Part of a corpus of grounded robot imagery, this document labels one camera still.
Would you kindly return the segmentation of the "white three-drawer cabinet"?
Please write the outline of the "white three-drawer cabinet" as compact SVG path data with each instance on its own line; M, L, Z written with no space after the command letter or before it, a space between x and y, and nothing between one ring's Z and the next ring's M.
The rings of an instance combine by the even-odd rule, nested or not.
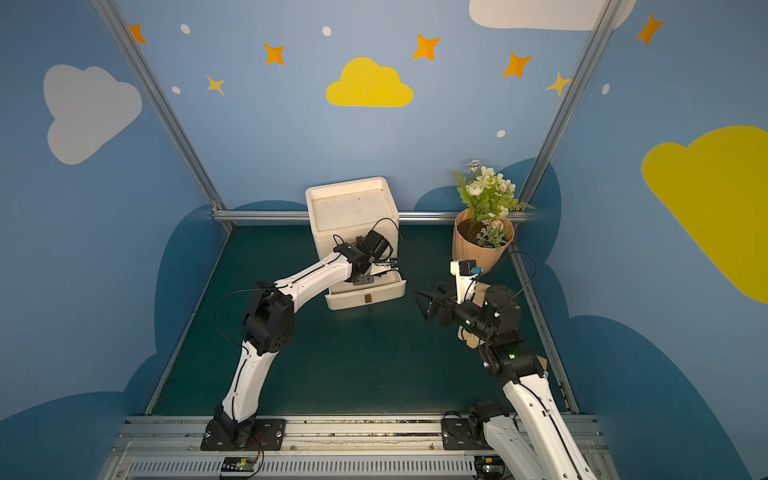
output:
M306 190L311 231L318 256L323 258L345 241L355 244L370 231L382 235L388 245L382 258L398 258L399 212L383 177L340 182ZM386 267L371 279L341 282L325 295L331 310L344 310L382 303L404 296L406 281L399 271Z

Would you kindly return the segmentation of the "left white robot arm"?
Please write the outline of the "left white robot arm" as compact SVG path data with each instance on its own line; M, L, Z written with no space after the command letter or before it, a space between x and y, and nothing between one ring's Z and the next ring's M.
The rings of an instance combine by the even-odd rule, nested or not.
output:
M308 301L338 283L382 276L394 269L394 247L370 230L353 243L340 241L313 265L275 282L261 280L243 320L241 356L231 386L206 426L203 451L266 450L256 414L268 372L295 331L294 316Z

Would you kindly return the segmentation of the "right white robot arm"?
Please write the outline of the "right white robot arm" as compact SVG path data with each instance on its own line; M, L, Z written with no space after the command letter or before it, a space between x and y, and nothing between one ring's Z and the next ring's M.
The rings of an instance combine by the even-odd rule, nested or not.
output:
M457 324L476 336L484 369L511 404L477 404L470 414L476 437L500 456L514 479L595 479L550 390L545 368L520 334L520 310L512 291L493 285L480 305L444 291L417 291L426 321Z

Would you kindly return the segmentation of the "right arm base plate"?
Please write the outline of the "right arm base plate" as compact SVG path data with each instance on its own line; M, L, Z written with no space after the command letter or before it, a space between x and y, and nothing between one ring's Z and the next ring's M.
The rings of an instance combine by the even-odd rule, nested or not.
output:
M515 443L523 440L508 415L475 418L448 414L440 425L444 450L494 450L503 439Z

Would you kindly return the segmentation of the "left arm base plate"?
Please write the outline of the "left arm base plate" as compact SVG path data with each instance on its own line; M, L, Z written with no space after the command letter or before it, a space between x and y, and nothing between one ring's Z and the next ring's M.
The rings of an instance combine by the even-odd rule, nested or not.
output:
M202 451L279 451L287 422L282 418L253 418L241 424L213 419L205 429Z

